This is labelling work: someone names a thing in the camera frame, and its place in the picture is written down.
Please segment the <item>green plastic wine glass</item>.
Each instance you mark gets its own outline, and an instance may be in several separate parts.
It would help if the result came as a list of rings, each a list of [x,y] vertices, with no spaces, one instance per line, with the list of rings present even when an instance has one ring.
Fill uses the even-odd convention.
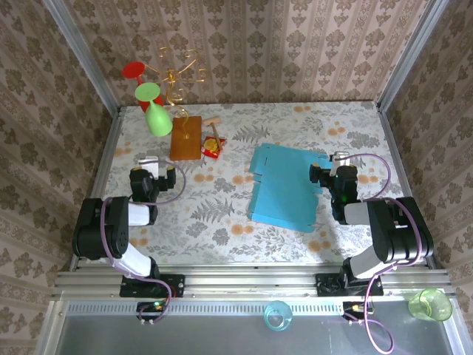
[[[156,137],[163,137],[171,132],[173,123],[168,112],[161,105],[154,102],[159,96],[160,87],[156,83],[146,82],[139,85],[135,90],[136,99],[149,103],[145,116],[150,133]]]

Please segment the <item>small black circuit board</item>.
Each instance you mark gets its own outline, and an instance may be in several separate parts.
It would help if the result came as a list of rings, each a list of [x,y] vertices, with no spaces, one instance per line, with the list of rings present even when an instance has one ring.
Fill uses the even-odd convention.
[[[363,302],[343,302],[343,318],[355,322],[364,320],[364,304]]]
[[[136,307],[137,318],[141,323],[155,323],[163,315],[167,305],[163,301],[139,302]]]

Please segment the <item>green plastic cup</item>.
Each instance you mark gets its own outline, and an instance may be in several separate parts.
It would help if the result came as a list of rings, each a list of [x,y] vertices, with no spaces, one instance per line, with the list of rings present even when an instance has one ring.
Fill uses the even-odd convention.
[[[445,322],[451,316],[453,307],[445,293],[437,288],[426,288],[408,302],[410,314],[420,320]]]

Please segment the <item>aluminium side rail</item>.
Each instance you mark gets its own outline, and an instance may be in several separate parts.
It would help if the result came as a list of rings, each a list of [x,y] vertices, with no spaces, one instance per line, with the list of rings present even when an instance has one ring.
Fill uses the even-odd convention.
[[[95,176],[90,198],[99,198],[103,200],[105,196],[106,184],[109,178],[109,172],[112,166],[113,157],[120,137],[123,118],[126,113],[125,107],[119,107],[118,113],[112,119],[109,134],[106,139],[105,146],[102,151],[101,160]]]
[[[389,147],[389,151],[392,157],[392,162],[394,164],[396,175],[399,179],[399,184],[401,186],[402,192],[404,193],[404,197],[411,197],[412,192],[409,187],[409,183],[406,177],[406,172],[404,170],[404,166],[402,164],[401,157],[398,152],[398,148],[394,139],[394,135],[390,128],[386,113],[383,112],[378,107],[377,107],[377,110],[378,110],[380,122],[383,127],[384,135],[387,140],[387,145]],[[400,201],[395,200],[394,198],[392,198],[389,201],[393,202],[394,206],[397,206],[399,208],[398,212],[401,214],[400,217],[401,217],[401,221],[403,222],[403,224],[401,224],[401,227],[403,227],[404,229],[409,229],[410,234],[412,234],[412,236],[414,237],[414,242],[421,244],[421,242],[418,241],[418,237],[420,233],[418,231],[418,225],[417,225],[417,222],[412,218],[411,212],[407,211],[406,209],[402,209],[403,205],[401,204]],[[436,269],[435,261],[433,260],[433,258],[431,256],[425,255],[423,257],[419,257],[418,259],[398,260],[398,261],[394,261],[393,263],[386,264],[383,266],[383,268],[380,271],[378,271],[378,274],[381,275],[391,270],[394,271],[400,267],[421,266],[421,265],[425,265],[429,269]]]

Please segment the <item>grey metal shelf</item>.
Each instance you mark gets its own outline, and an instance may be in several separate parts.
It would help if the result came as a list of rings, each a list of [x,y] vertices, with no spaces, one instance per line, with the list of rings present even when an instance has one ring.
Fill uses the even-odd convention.
[[[35,355],[473,355],[459,311],[445,322],[414,318],[403,300],[377,302],[370,331],[328,301],[292,302],[288,329],[265,324],[264,302],[176,301],[155,325],[135,302],[52,302]]]

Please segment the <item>red plastic wine glass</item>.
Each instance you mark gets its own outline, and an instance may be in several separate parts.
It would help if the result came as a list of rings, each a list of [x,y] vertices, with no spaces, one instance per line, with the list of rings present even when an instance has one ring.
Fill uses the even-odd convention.
[[[136,79],[137,81],[137,87],[139,87],[141,84],[143,84],[143,74],[145,72],[146,65],[140,61],[132,61],[129,62],[122,70],[122,75],[124,78],[127,79]],[[145,101],[140,101],[138,100],[138,103],[143,110],[144,113],[146,113],[146,110],[149,107],[149,102]],[[164,106],[164,101],[161,98],[161,96],[158,96],[157,98],[154,99],[154,103],[161,105],[162,107]]]

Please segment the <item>long aluminium frame rail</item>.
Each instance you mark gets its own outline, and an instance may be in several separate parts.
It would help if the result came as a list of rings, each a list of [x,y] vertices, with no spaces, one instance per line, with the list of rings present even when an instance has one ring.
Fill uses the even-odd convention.
[[[316,297],[316,275],[336,273],[334,264],[243,263],[228,265],[162,265],[164,274],[185,277],[184,300],[284,300]],[[53,300],[113,300],[119,298],[122,277],[111,266],[80,261],[72,271],[58,274]],[[425,264],[399,268],[381,278],[385,300],[407,299],[425,288],[455,295],[443,269]]]

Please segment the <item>small wooden mallet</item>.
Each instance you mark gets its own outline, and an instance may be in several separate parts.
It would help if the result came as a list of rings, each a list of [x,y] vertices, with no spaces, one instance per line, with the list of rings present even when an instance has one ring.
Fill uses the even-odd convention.
[[[221,122],[220,117],[215,116],[213,118],[207,118],[207,119],[203,120],[203,125],[204,126],[210,126],[213,129],[214,137],[215,137],[215,140],[217,141],[217,146],[218,146],[219,150],[222,150],[222,144],[221,144],[221,141],[220,141],[220,136],[219,136],[219,134],[217,132],[217,128],[216,128],[216,125],[220,122]]]

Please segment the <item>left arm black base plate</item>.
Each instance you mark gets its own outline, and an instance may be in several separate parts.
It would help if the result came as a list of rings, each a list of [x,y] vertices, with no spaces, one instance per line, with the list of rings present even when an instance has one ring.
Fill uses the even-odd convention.
[[[169,286],[172,297],[183,297],[186,281],[183,274],[161,274],[160,279]],[[119,295],[123,298],[165,298],[168,292],[158,283],[122,277]]]

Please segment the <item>aluminium frame post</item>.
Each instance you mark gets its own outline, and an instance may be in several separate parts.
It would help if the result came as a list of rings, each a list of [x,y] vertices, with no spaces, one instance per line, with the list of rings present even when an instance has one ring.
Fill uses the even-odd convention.
[[[404,51],[401,53],[386,86],[378,101],[379,112],[386,112],[395,96],[398,94],[402,83],[406,80],[418,56],[426,45],[439,18],[443,15],[449,0],[428,0],[416,28],[410,36]]]
[[[103,105],[107,108],[109,114],[115,117],[119,112],[120,104],[115,99],[103,71],[93,58],[92,51],[67,6],[63,0],[44,0],[44,4],[84,69]]]

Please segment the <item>red snack packet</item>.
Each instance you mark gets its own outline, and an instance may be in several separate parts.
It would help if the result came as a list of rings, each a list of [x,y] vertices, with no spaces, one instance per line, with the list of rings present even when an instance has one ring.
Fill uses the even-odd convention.
[[[219,148],[215,137],[205,137],[201,147],[201,152],[204,154],[204,156],[209,158],[217,159],[220,156],[221,149]]]

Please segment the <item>teal plastic cup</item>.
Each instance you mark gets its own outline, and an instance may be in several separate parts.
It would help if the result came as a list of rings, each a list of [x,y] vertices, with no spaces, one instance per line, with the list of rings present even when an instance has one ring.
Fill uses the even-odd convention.
[[[269,302],[264,310],[264,321],[272,331],[287,330],[293,320],[293,312],[290,306],[282,301]]]

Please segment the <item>blue paper box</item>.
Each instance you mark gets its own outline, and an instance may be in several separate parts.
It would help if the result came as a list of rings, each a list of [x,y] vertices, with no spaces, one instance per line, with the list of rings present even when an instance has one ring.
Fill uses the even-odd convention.
[[[314,231],[322,190],[319,183],[310,181],[312,164],[332,168],[322,153],[271,143],[255,148],[249,169],[254,180],[249,218],[294,231]]]

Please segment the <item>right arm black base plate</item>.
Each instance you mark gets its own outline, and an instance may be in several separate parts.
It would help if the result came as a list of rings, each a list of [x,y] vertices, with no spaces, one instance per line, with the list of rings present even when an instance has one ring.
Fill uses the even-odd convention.
[[[316,290],[319,297],[364,296],[369,279],[350,278],[346,274],[316,274]]]

